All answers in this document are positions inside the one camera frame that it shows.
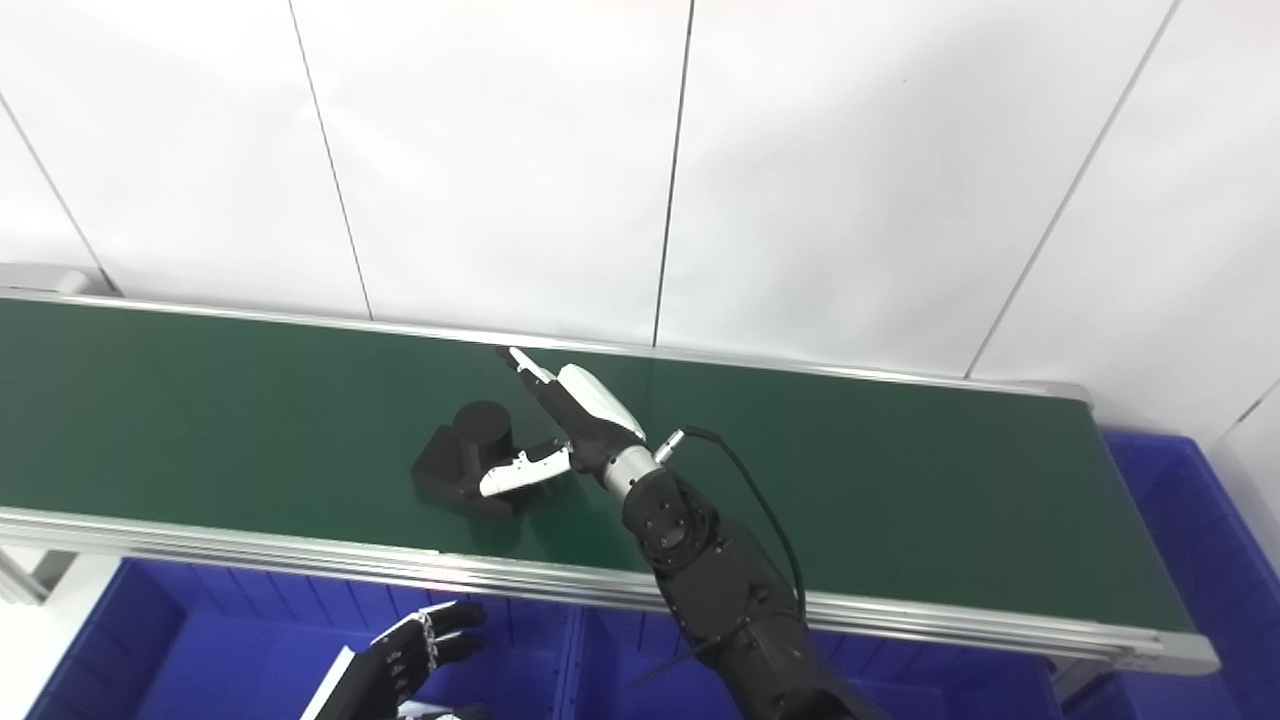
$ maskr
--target metal support leg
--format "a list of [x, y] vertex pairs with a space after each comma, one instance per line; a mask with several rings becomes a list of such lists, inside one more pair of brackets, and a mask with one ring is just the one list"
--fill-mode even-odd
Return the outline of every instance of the metal support leg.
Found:
[[0, 600], [20, 605], [44, 605], [73, 560], [76, 560], [74, 552], [51, 550], [45, 553], [35, 570], [27, 573], [0, 550]]
[[1080, 660], [1078, 657], [1055, 657], [1053, 694], [1059, 703], [1066, 703], [1083, 691], [1098, 675], [1112, 670], [1110, 662]]

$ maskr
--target black cylinder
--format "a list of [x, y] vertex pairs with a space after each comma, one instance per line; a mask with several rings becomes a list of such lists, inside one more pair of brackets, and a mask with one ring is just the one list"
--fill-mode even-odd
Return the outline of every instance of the black cylinder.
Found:
[[462, 451], [466, 475], [484, 475], [516, 455], [511, 439], [511, 414], [497, 402], [481, 400], [458, 410], [453, 432]]

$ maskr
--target robot finger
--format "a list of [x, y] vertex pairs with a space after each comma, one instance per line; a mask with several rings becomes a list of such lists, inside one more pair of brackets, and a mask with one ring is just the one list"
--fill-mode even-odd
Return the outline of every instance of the robot finger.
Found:
[[470, 600], [454, 600], [431, 607], [424, 607], [420, 612], [431, 621], [431, 630], [436, 637], [447, 635], [463, 628], [479, 628], [485, 624], [488, 616], [484, 606]]

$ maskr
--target black object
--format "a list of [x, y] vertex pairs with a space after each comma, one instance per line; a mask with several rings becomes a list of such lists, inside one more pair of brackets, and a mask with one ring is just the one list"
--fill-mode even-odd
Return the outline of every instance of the black object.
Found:
[[[457, 601], [425, 609], [431, 634], [417, 619], [406, 620], [357, 652], [316, 714], [316, 720], [387, 720], [413, 697], [440, 665], [461, 662], [485, 644], [484, 635], [461, 630], [485, 621], [479, 602]], [[442, 624], [456, 629], [440, 637]]]
[[534, 488], [517, 488], [483, 497], [485, 473], [515, 460], [511, 415], [497, 402], [481, 400], [463, 406], [452, 425], [440, 425], [413, 462], [413, 486], [420, 497], [436, 497], [498, 518], [515, 518], [529, 503]]

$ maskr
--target panel seam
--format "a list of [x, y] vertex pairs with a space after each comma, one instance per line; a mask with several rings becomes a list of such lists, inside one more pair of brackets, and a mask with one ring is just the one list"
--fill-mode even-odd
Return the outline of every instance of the panel seam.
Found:
[[90, 259], [93, 260], [93, 265], [97, 266], [97, 272], [102, 275], [102, 282], [106, 283], [108, 290], [113, 293], [123, 295], [120, 292], [120, 287], [111, 279], [111, 274], [106, 272], [106, 266], [102, 265], [102, 259], [99, 258], [97, 251], [93, 250], [93, 246], [88, 242], [88, 237], [84, 236], [84, 229], [81, 228], [79, 222], [72, 213], [70, 206], [67, 205], [67, 199], [63, 197], [61, 191], [58, 190], [58, 184], [54, 183], [54, 177], [49, 173], [49, 168], [45, 167], [45, 161], [40, 159], [40, 154], [36, 152], [36, 146], [27, 136], [27, 131], [22, 128], [22, 123], [18, 122], [18, 115], [14, 114], [13, 108], [9, 105], [9, 100], [4, 96], [3, 91], [0, 91], [0, 106], [4, 108], [5, 115], [9, 117], [9, 122], [13, 123], [13, 128], [18, 132], [18, 137], [22, 138], [22, 143], [27, 147], [27, 152], [36, 163], [36, 168], [40, 170], [41, 177], [45, 178], [45, 184], [49, 186], [49, 190], [54, 193], [54, 199], [58, 200], [58, 206], [63, 209], [63, 214], [67, 215], [67, 220], [72, 224], [72, 229], [76, 231], [76, 237], [79, 238], [84, 250], [88, 251]]
[[1102, 129], [1098, 131], [1098, 136], [1093, 140], [1093, 145], [1089, 146], [1088, 152], [1085, 152], [1084, 161], [1080, 163], [1080, 168], [1075, 172], [1075, 177], [1071, 178], [1071, 183], [1066, 187], [1066, 193], [1062, 195], [1061, 202], [1059, 202], [1057, 209], [1053, 210], [1053, 215], [1044, 227], [1044, 232], [1036, 243], [1036, 249], [1032, 250], [1030, 256], [1027, 259], [1027, 264], [1023, 265], [1021, 273], [1019, 273], [1018, 279], [1009, 291], [1009, 296], [1005, 297], [1005, 302], [1000, 306], [1000, 311], [996, 313], [996, 319], [991, 323], [991, 328], [987, 329], [987, 334], [983, 336], [982, 343], [978, 346], [978, 351], [974, 354], [973, 360], [970, 360], [969, 366], [965, 368], [965, 379], [973, 377], [974, 368], [978, 366], [978, 361], [982, 360], [982, 356], [991, 345], [992, 338], [996, 337], [996, 332], [1004, 323], [1005, 316], [1009, 314], [1009, 309], [1012, 306], [1018, 293], [1023, 290], [1023, 286], [1027, 283], [1027, 278], [1030, 275], [1032, 268], [1036, 265], [1036, 261], [1039, 260], [1041, 252], [1048, 243], [1050, 236], [1052, 236], [1053, 231], [1057, 229], [1057, 223], [1062, 218], [1062, 213], [1066, 210], [1068, 205], [1070, 205], [1071, 199], [1075, 197], [1075, 191], [1080, 187], [1080, 181], [1093, 164], [1093, 159], [1097, 156], [1098, 149], [1102, 147], [1102, 142], [1107, 138], [1107, 135], [1110, 135], [1111, 127], [1115, 124], [1116, 118], [1120, 115], [1125, 102], [1129, 100], [1129, 95], [1133, 92], [1134, 86], [1138, 85], [1138, 78], [1142, 77], [1143, 70], [1147, 68], [1147, 63], [1155, 54], [1161, 38], [1164, 38], [1165, 29], [1169, 27], [1170, 20], [1174, 19], [1174, 14], [1178, 12], [1179, 5], [1181, 5], [1181, 0], [1174, 0], [1172, 4], [1169, 5], [1169, 10], [1165, 12], [1165, 17], [1160, 20], [1156, 33], [1152, 36], [1151, 42], [1147, 44], [1147, 50], [1142, 54], [1142, 58], [1138, 59], [1138, 65], [1129, 76], [1129, 82], [1126, 82], [1124, 90], [1120, 91], [1120, 97], [1111, 108], [1111, 113], [1107, 115], [1106, 122], [1102, 123]]
[[680, 160], [680, 131], [685, 120], [685, 87], [689, 81], [689, 46], [694, 37], [694, 5], [689, 0], [689, 22], [685, 26], [685, 55], [680, 65], [680, 100], [676, 104], [676, 137], [671, 149], [671, 181], [667, 184], [667, 217], [662, 227], [662, 259], [658, 261], [658, 297], [653, 309], [653, 342], [658, 347], [658, 324], [662, 320], [662, 292], [667, 279], [667, 245], [671, 241], [671, 208], [676, 200], [676, 163]]
[[347, 201], [342, 196], [342, 183], [338, 182], [338, 165], [333, 161], [333, 147], [329, 145], [329, 132], [324, 127], [324, 114], [320, 113], [320, 97], [316, 95], [315, 82], [311, 79], [311, 64], [307, 61], [307, 50], [302, 45], [302, 31], [298, 28], [298, 15], [293, 10], [293, 0], [289, 4], [289, 19], [293, 20], [293, 35], [298, 40], [298, 55], [302, 56], [302, 69], [307, 76], [307, 90], [311, 92], [311, 105], [316, 110], [316, 124], [320, 126], [320, 140], [324, 141], [325, 159], [329, 160], [329, 174], [333, 177], [333, 188], [338, 193], [338, 209], [342, 210], [342, 225], [347, 231], [347, 242], [351, 246], [351, 259], [356, 264], [356, 277], [360, 279], [360, 293], [365, 299], [365, 313], [374, 320], [374, 306], [369, 302], [369, 287], [365, 284], [365, 270], [360, 264], [360, 251], [356, 250], [356, 237], [351, 232], [351, 218], [347, 215]]

